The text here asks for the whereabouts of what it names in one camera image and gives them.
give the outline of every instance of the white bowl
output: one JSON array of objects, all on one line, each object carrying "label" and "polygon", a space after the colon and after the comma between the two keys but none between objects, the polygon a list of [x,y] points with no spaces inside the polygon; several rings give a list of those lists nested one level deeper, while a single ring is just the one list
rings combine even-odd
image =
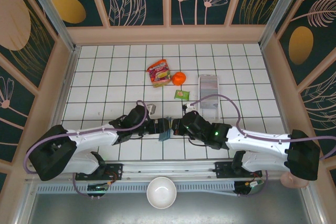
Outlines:
[{"label": "white bowl", "polygon": [[147,188],[147,199],[157,209],[170,207],[176,199],[176,194],[174,183],[165,177],[153,179]]}]

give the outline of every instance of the orange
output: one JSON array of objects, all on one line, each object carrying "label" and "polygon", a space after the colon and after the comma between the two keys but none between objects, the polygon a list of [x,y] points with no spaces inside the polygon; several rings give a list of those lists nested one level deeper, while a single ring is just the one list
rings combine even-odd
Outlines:
[{"label": "orange", "polygon": [[186,80],[186,76],[184,73],[182,72],[177,72],[176,74],[174,74],[173,76],[173,83],[176,86],[180,86],[182,85]]}]

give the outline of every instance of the small green package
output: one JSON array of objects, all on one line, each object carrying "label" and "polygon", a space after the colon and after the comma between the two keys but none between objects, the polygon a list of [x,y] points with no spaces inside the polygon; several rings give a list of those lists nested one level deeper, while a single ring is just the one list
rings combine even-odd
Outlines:
[{"label": "small green package", "polygon": [[174,98],[189,101],[189,91],[177,90]]}]

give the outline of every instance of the black mounting bracket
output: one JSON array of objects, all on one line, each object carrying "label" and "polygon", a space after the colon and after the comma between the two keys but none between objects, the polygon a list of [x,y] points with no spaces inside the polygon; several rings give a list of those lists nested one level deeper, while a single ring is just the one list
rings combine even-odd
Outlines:
[{"label": "black mounting bracket", "polygon": [[262,177],[262,172],[260,170],[252,173],[244,169],[233,170],[232,162],[225,161],[225,162],[216,162],[215,169],[212,170],[216,173],[217,178],[254,178],[255,174],[259,177]]},{"label": "black mounting bracket", "polygon": [[75,179],[77,181],[121,180],[122,168],[123,164],[105,164],[102,172],[94,172],[92,174],[77,173]]}]

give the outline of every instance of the colorful snack package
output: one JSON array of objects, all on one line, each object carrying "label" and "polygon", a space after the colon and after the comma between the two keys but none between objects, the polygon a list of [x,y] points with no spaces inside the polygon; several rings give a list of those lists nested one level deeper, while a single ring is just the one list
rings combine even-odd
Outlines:
[{"label": "colorful snack package", "polygon": [[171,80],[170,70],[166,60],[159,60],[157,63],[151,65],[147,69],[147,72],[149,72],[149,77],[155,88],[167,85]]}]

